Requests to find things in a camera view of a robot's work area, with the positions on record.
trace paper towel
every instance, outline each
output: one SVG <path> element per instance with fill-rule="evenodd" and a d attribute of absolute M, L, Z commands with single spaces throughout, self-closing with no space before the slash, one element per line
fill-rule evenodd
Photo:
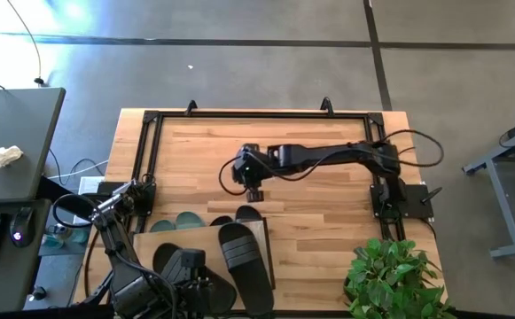
<path fill-rule="evenodd" d="M 18 160 L 23 152 L 17 146 L 11 146 L 8 149 L 0 147 L 0 168 L 9 165 L 14 160 Z"/>

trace wooden tabletop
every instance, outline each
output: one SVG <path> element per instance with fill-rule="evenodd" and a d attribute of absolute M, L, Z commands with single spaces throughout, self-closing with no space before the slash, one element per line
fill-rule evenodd
<path fill-rule="evenodd" d="M 126 182 L 131 177 L 143 113 L 144 109 L 121 110 L 105 174 L 107 181 Z M 387 134 L 409 128 L 404 112 L 383 112 L 383 117 Z M 147 138 L 143 170 L 153 131 L 150 129 Z M 263 151 L 273 144 L 326 146 L 360 141 L 364 137 L 363 124 L 356 120 L 167 118 L 162 125 L 155 170 L 157 194 L 147 229 L 160 219 L 174 220 L 183 211 L 195 212 L 210 223 L 220 215 L 232 216 L 239 206 L 246 205 L 245 196 L 227 194 L 217 180 L 220 167 L 235 156 L 242 144 L 256 143 Z M 413 146 L 408 134 L 392 136 L 390 140 L 399 150 Z M 401 156 L 403 160 L 417 160 L 412 150 Z M 403 165 L 401 178 L 406 183 L 419 183 L 418 168 Z M 225 170 L 223 180 L 230 189 L 241 189 L 231 181 L 229 169 Z M 296 183 L 275 178 L 263 182 L 265 201 L 252 206 L 268 220 L 277 283 L 275 309 L 346 309 L 342 283 L 355 257 L 352 250 L 365 246 L 371 237 L 381 237 L 378 220 L 372 217 L 370 185 L 371 173 L 355 164 L 319 167 Z M 428 251 L 429 259 L 440 266 L 428 226 L 419 220 L 405 220 L 404 228 L 406 237 L 414 240 L 419 249 Z M 90 263 L 92 291 L 110 269 L 103 245 L 98 247 Z M 151 261 L 141 262 L 151 266 Z M 444 284 L 441 274 L 435 283 Z M 83 276 L 80 276 L 74 301 L 83 299 Z"/>

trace green slipper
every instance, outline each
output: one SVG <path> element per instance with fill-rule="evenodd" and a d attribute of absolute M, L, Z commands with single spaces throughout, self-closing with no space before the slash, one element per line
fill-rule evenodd
<path fill-rule="evenodd" d="M 193 212 L 181 212 L 176 217 L 176 229 L 186 230 L 190 228 L 204 227 L 206 223 Z"/>
<path fill-rule="evenodd" d="M 168 230 L 175 230 L 175 229 L 176 229 L 175 224 L 172 223 L 171 221 L 161 220 L 161 221 L 155 222 L 151 226 L 151 230 L 149 230 L 149 232 L 168 231 Z"/>

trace concrete floor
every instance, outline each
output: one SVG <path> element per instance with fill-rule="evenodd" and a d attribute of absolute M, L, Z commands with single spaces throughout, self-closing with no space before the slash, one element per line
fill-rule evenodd
<path fill-rule="evenodd" d="M 372 2 L 381 42 L 515 43 L 515 0 Z M 35 34 L 370 40 L 360 0 L 13 3 Z M 0 31 L 23 32 L 4 2 Z M 0 36 L 1 84 L 34 87 L 33 49 L 23 38 Z M 63 172 L 82 157 L 107 159 L 122 107 L 186 107 L 196 99 L 204 108 L 316 109 L 329 96 L 336 109 L 382 109 L 369 48 L 40 44 L 39 49 L 43 78 L 67 90 L 52 143 Z M 515 125 L 515 50 L 381 53 L 393 109 L 408 112 L 411 127 L 435 136 L 446 150 L 440 166 L 421 173 L 431 188 L 444 187 L 433 206 L 453 304 L 515 315 L 515 257 L 493 261 L 488 255 L 488 249 L 510 243 L 488 176 L 460 171 Z M 436 155 L 431 145 L 419 140 L 416 145 L 420 161 Z M 55 174 L 51 159 L 49 165 Z M 76 189 L 77 180 L 68 188 Z M 38 283 L 56 297 L 27 307 L 68 302 L 77 262 L 49 258 L 58 259 L 43 263 Z M 65 268 L 66 278 L 56 278 L 50 265 Z"/>

